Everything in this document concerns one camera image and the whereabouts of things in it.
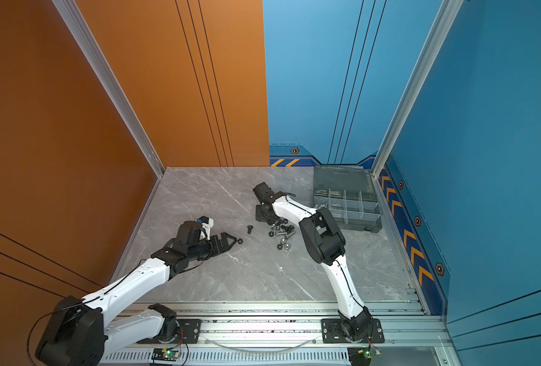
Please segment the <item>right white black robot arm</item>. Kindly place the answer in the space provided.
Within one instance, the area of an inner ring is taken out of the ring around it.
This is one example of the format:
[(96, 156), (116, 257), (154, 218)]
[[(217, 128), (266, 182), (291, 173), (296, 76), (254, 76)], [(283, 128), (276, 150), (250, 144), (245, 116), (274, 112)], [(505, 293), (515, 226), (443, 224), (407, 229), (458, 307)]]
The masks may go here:
[(355, 287), (347, 265), (346, 239), (330, 210), (307, 207), (286, 192), (262, 182), (253, 188), (258, 199), (256, 220), (270, 225), (289, 221), (299, 232), (310, 257), (325, 270), (334, 290), (344, 336), (359, 343), (373, 331), (374, 318)]

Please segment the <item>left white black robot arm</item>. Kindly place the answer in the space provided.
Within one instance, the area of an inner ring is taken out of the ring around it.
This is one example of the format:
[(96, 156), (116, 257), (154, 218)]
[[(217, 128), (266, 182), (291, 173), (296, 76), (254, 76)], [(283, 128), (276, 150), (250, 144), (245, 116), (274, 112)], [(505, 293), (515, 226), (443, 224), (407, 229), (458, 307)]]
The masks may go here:
[(153, 304), (137, 316), (119, 316), (151, 290), (193, 270), (192, 262), (201, 265), (242, 244), (241, 238), (226, 232), (212, 235), (212, 227), (207, 217), (186, 221), (174, 238), (122, 278), (82, 298), (60, 300), (46, 314), (49, 322), (36, 349), (27, 352), (29, 360), (45, 365), (97, 365), (104, 355), (145, 339), (181, 342), (177, 314), (163, 304)]

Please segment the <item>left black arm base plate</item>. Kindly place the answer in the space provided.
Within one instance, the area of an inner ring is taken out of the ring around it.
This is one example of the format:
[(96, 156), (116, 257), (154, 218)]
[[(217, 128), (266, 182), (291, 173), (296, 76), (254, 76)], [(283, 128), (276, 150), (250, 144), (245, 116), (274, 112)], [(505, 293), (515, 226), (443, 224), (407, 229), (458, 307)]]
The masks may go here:
[(177, 319), (168, 321), (163, 329), (153, 338), (143, 339), (137, 344), (177, 345), (180, 343), (197, 344), (200, 337), (202, 320), (200, 319)]

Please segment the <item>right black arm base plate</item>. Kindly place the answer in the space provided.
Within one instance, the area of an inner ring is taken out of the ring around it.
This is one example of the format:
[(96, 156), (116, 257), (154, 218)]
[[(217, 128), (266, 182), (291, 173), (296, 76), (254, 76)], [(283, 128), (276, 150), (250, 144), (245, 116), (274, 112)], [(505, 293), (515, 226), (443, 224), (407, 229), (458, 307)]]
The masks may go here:
[(341, 319), (322, 319), (322, 342), (383, 344), (386, 339), (380, 320), (372, 318), (367, 326), (357, 329)]

